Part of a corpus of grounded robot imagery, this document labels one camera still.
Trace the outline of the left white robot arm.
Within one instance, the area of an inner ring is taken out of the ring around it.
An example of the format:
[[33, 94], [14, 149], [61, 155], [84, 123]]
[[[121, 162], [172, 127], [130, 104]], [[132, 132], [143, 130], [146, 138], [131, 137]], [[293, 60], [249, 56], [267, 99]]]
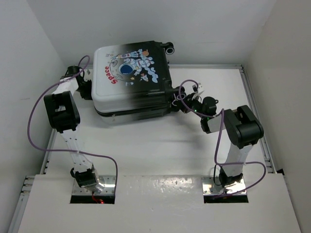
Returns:
[[84, 79], [85, 72], [79, 66], [68, 67], [61, 83], [52, 94], [44, 96], [48, 120], [53, 129], [63, 137], [73, 160], [71, 176], [81, 188], [92, 189], [98, 183], [95, 168], [87, 155], [81, 153], [82, 143], [78, 140], [81, 122], [73, 94], [91, 100], [91, 81]]

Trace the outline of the white kids suitcase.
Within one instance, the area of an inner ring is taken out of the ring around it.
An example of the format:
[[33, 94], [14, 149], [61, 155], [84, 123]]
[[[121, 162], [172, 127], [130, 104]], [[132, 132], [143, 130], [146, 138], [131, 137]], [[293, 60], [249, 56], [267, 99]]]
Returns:
[[101, 47], [94, 52], [91, 97], [106, 124], [163, 117], [172, 111], [168, 55], [172, 42], [145, 41]]

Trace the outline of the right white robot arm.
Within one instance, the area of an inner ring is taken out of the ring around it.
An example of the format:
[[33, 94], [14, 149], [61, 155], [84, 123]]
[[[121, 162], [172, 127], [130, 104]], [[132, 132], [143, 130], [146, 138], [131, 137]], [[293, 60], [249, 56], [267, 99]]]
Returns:
[[[225, 187], [241, 180], [246, 158], [252, 147], [263, 137], [264, 130], [247, 105], [235, 110], [221, 110], [217, 114], [217, 103], [218, 100], [213, 97], [205, 97], [200, 101], [194, 93], [186, 95], [182, 92], [175, 94], [172, 107], [184, 113], [192, 110], [201, 117], [200, 124], [203, 132], [219, 133], [214, 161], [215, 165], [220, 167], [217, 185]], [[223, 130], [226, 131], [231, 144], [226, 161], [220, 164], [217, 161], [217, 154]]]

